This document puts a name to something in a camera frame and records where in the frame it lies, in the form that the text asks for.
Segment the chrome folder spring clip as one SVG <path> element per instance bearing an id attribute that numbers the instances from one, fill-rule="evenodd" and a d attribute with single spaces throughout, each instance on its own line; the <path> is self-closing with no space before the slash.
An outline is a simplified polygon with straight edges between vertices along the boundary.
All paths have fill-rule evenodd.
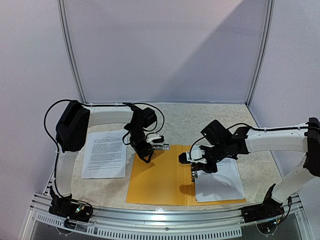
<path id="1" fill-rule="evenodd" d="M 191 170 L 191 181 L 194 183 L 195 179 L 198 177 L 198 165 L 197 164 L 191 164 L 190 165 Z"/>

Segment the orange file folder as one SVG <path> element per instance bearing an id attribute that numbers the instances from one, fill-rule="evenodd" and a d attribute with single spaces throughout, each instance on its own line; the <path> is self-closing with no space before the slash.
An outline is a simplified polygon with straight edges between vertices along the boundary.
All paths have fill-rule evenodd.
<path id="1" fill-rule="evenodd" d="M 134 157 L 126 202 L 156 206 L 205 206 L 242 204 L 247 200 L 197 202 L 191 167 L 179 163 L 179 154 L 188 145 L 172 145 L 170 150 L 157 150 L 150 163 Z"/>

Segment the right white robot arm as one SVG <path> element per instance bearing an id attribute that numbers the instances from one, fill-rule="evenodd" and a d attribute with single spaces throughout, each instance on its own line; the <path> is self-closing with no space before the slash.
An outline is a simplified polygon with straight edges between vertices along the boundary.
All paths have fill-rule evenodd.
<path id="1" fill-rule="evenodd" d="M 218 120 L 213 120 L 202 131 L 202 137 L 210 146 L 181 153 L 178 161 L 189 164 L 192 172 L 216 173 L 218 162 L 225 158 L 236 159 L 263 151 L 295 151 L 304 153 L 300 163 L 279 183 L 267 191 L 258 213 L 269 218 L 282 203 L 304 184 L 320 175 L 320 122 L 311 117 L 306 123 L 284 127 L 256 128 L 237 123 L 235 132 L 230 132 Z"/>

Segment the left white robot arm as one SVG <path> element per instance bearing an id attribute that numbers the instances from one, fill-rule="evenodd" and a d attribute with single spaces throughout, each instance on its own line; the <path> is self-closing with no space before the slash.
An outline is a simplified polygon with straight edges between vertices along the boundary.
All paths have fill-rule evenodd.
<path id="1" fill-rule="evenodd" d="M 51 139 L 57 153 L 54 164 L 53 183 L 50 195 L 55 209 L 63 216 L 74 213 L 74 205 L 65 198 L 71 198 L 71 179 L 78 152 L 86 142 L 89 127 L 107 124 L 124 124 L 129 136 L 128 145 L 145 163 L 151 161 L 154 144 L 162 143 L 164 137 L 158 131 L 148 130 L 157 124 L 157 107 L 150 104 L 142 109 L 138 103 L 85 104 L 66 99 L 67 106 L 55 127 L 56 135 Z"/>

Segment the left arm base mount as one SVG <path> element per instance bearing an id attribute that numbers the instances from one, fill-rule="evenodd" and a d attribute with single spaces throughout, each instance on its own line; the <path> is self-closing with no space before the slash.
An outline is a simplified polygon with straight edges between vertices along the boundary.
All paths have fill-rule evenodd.
<path id="1" fill-rule="evenodd" d="M 94 213 L 92 205 L 88 202 L 72 199 L 72 195 L 60 197 L 55 193 L 52 186 L 49 188 L 49 194 L 51 204 L 48 212 L 52 215 L 88 223 Z"/>

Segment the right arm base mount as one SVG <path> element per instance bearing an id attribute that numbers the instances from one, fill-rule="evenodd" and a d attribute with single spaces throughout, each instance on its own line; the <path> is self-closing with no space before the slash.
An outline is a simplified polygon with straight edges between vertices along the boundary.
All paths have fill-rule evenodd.
<path id="1" fill-rule="evenodd" d="M 245 206 L 240 209 L 241 216 L 244 218 L 245 223 L 264 220 L 267 218 L 273 218 L 281 215 L 273 225 L 279 225 L 289 215 L 292 206 L 292 197 L 287 199 L 288 211 L 285 214 L 285 210 L 282 203 L 276 202 L 271 197 L 266 198 L 262 203 Z"/>

